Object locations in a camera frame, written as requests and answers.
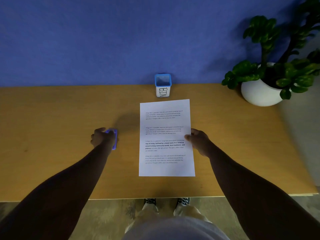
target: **sneaker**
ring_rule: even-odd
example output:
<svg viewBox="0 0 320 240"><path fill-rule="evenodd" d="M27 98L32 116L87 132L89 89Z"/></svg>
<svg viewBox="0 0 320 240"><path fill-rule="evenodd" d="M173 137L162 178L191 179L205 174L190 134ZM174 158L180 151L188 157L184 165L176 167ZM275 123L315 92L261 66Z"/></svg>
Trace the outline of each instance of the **sneaker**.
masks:
<svg viewBox="0 0 320 240"><path fill-rule="evenodd" d="M178 198L177 204L176 204L176 208L178 204L182 204L184 206L190 204L190 198Z"/></svg>
<svg viewBox="0 0 320 240"><path fill-rule="evenodd" d="M144 199L144 200L143 200L143 204L146 204L146 203L156 205L156 199L155 199L155 198L147 198L147 199Z"/></svg>

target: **concrete floor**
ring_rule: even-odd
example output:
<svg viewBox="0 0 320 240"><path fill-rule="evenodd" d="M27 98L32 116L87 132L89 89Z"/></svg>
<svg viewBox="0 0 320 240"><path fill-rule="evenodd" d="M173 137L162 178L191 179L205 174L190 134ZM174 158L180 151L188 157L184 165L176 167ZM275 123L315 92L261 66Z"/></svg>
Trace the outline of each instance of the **concrete floor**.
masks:
<svg viewBox="0 0 320 240"><path fill-rule="evenodd" d="M320 221L320 195L294 196L300 205ZM0 220L18 203L0 203ZM157 199L159 213L171 216L176 199ZM231 240L248 239L224 197L191 198L194 205ZM142 209L143 200L89 200L70 240L120 240L126 226Z"/></svg>

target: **table surface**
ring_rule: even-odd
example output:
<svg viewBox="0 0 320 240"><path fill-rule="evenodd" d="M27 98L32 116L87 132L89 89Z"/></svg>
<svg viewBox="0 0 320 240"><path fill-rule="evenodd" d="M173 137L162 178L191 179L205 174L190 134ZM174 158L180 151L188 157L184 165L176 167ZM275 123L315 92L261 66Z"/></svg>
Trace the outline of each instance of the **table surface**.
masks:
<svg viewBox="0 0 320 240"><path fill-rule="evenodd" d="M191 127L289 194L317 193L277 106L257 107L220 84L0 88L0 201L20 201L91 149L99 127L118 129L91 199L213 197L223 193L194 150L195 177L139 177L140 103L190 99Z"/></svg>

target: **white paper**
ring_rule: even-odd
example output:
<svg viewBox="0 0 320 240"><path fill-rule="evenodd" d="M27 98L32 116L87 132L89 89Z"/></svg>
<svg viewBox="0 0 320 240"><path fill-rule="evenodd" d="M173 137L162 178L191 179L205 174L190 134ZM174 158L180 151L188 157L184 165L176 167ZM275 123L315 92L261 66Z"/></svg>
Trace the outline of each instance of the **white paper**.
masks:
<svg viewBox="0 0 320 240"><path fill-rule="evenodd" d="M139 176L195 176L189 99L140 104Z"/></svg>

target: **hand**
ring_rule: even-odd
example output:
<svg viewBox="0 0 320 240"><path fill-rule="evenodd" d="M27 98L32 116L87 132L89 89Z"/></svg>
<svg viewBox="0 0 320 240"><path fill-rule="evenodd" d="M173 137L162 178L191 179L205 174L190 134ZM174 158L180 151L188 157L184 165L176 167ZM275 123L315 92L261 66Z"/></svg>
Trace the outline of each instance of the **hand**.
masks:
<svg viewBox="0 0 320 240"><path fill-rule="evenodd" d="M201 130L191 129L191 135L185 135L184 137L192 143L193 148L197 149L202 156L207 157L214 145L207 134Z"/></svg>
<svg viewBox="0 0 320 240"><path fill-rule="evenodd" d="M112 148L116 142L116 136L112 130L109 133L105 133L106 128L102 127L94 130L94 134L91 135L90 143L96 147L103 143L108 148Z"/></svg>

